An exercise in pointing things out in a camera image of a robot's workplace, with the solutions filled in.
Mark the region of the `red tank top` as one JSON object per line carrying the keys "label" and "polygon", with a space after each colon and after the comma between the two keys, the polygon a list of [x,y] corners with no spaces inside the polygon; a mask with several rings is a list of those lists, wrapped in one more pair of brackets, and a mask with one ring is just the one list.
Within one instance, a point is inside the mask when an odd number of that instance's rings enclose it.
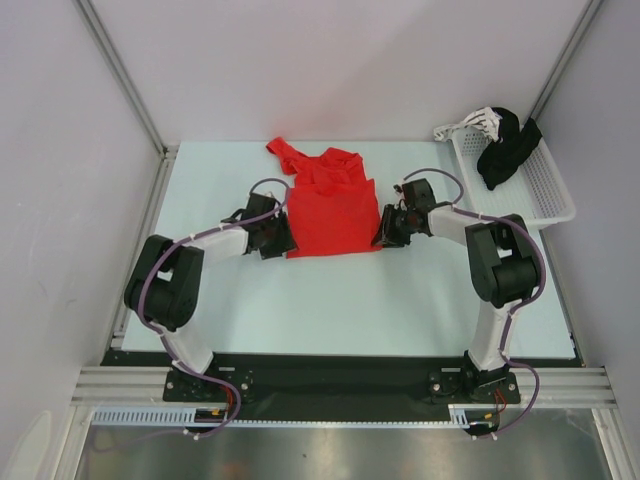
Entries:
{"label": "red tank top", "polygon": [[380,224],[376,186],[360,154],[330,147],[308,156],[280,137],[266,149],[294,178],[287,210],[297,248],[289,259],[377,250],[372,245]]}

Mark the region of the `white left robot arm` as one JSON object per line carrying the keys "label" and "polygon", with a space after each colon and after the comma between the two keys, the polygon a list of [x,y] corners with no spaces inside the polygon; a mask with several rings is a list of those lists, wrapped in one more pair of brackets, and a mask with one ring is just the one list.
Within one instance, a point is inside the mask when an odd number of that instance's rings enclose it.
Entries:
{"label": "white left robot arm", "polygon": [[283,204],[253,192],[245,207],[208,231],[182,240],[149,236],[125,288],[124,304],[158,335],[172,363],[188,373],[187,389],[207,400],[219,392],[221,376],[209,368],[214,353],[193,319],[203,271],[253,252],[267,260],[296,248]]}

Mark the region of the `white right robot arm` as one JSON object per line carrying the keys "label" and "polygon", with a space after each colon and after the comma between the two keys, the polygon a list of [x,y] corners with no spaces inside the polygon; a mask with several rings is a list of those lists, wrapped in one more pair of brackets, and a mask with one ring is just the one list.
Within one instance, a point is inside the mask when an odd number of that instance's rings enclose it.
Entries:
{"label": "white right robot arm", "polygon": [[497,389],[493,371],[508,364],[515,313],[545,287],[540,249],[516,214],[495,217],[438,202],[425,179],[404,182],[394,190],[399,201],[384,207],[373,246],[403,248],[413,235],[424,234],[466,248],[471,283],[481,304],[466,352],[473,369],[461,376],[461,388],[469,399],[484,401]]}

